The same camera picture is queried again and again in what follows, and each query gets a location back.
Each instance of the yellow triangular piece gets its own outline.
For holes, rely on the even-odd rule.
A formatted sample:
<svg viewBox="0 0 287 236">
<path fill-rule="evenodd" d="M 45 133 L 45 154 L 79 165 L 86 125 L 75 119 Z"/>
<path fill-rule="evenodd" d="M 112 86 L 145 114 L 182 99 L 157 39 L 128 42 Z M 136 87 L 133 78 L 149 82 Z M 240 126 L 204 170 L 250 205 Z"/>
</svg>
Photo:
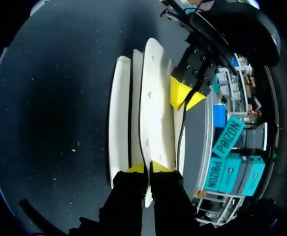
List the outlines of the yellow triangular piece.
<svg viewBox="0 0 287 236">
<path fill-rule="evenodd" d="M 171 76 L 171 105 L 175 110 L 178 110 L 182 103 L 185 101 L 186 96 L 191 91 L 187 85 L 180 83 L 173 76 Z"/>
<path fill-rule="evenodd" d="M 172 172 L 172 170 L 166 168 L 165 166 L 159 164 L 156 161 L 152 161 L 153 173 L 155 172 Z"/>
<path fill-rule="evenodd" d="M 175 110 L 178 110 L 182 103 L 185 101 L 187 95 L 191 91 L 191 88 L 187 85 L 180 83 L 177 79 L 171 76 L 171 95 L 170 101 L 171 105 Z M 186 111 L 196 105 L 198 102 L 206 98 L 206 96 L 202 95 L 200 92 L 196 92 L 189 103 L 187 104 Z"/>
<path fill-rule="evenodd" d="M 126 170 L 125 172 L 127 172 L 127 173 L 133 173 L 133 172 L 143 173 L 144 172 L 144 162 L 141 162 L 140 164 L 131 167 L 130 169 Z"/>
<path fill-rule="evenodd" d="M 190 108 L 192 108 L 194 105 L 196 105 L 198 102 L 200 102 L 201 100 L 205 99 L 206 96 L 202 95 L 200 92 L 196 92 L 191 100 L 189 101 L 189 103 L 186 106 L 186 111 L 188 111 Z"/>
</svg>

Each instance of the blue box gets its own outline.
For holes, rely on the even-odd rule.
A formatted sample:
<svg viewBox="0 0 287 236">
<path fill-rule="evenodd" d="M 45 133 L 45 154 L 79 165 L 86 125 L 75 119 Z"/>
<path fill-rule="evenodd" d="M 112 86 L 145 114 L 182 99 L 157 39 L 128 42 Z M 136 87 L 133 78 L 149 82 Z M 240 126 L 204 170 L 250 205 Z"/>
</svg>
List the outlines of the blue box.
<svg viewBox="0 0 287 236">
<path fill-rule="evenodd" d="M 260 156 L 249 156 L 251 162 L 251 169 L 246 170 L 248 178 L 247 181 L 242 182 L 242 186 L 238 194 L 242 196 L 252 196 L 259 184 L 265 163 Z"/>
<path fill-rule="evenodd" d="M 231 116 L 218 141 L 212 148 L 212 152 L 220 158 L 226 158 L 242 133 L 244 126 L 244 122 Z"/>
<path fill-rule="evenodd" d="M 222 179 L 225 159 L 211 156 L 204 189 L 217 191 Z"/>
<path fill-rule="evenodd" d="M 242 159 L 238 153 L 230 153 L 225 159 L 225 165 L 219 192 L 231 193 L 236 182 Z"/>
<path fill-rule="evenodd" d="M 213 126 L 218 128 L 225 127 L 226 124 L 226 107 L 225 105 L 213 106 Z"/>
</svg>

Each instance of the dark gray mat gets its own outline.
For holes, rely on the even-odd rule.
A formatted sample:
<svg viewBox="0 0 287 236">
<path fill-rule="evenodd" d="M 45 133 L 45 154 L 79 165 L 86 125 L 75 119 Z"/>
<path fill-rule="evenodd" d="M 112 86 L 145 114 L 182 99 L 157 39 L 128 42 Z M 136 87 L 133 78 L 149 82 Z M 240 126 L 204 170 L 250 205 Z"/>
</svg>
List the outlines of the dark gray mat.
<svg viewBox="0 0 287 236">
<path fill-rule="evenodd" d="M 174 63 L 187 47 L 187 32 L 160 18 L 163 9 L 157 0 L 53 0 L 18 32 L 0 67 L 0 186 L 31 232 L 23 198 L 65 232 L 80 216 L 98 219 L 110 192 L 107 117 L 117 57 L 144 51 L 150 37 Z M 154 234 L 153 224 L 153 209 L 144 210 L 143 235 Z"/>
</svg>

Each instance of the teal label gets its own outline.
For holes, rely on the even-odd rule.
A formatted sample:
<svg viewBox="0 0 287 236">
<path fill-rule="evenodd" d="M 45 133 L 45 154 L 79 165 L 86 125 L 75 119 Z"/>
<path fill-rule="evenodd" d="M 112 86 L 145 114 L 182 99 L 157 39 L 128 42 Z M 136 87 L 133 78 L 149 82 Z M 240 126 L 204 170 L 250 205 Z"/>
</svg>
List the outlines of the teal label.
<svg viewBox="0 0 287 236">
<path fill-rule="evenodd" d="M 225 162 L 224 159 L 211 157 L 208 175 L 204 186 L 205 189 L 211 191 L 218 190 L 223 174 L 224 162 Z"/>
<path fill-rule="evenodd" d="M 231 116 L 222 134 L 214 145 L 212 152 L 220 158 L 226 158 L 240 136 L 245 123 Z"/>
</svg>

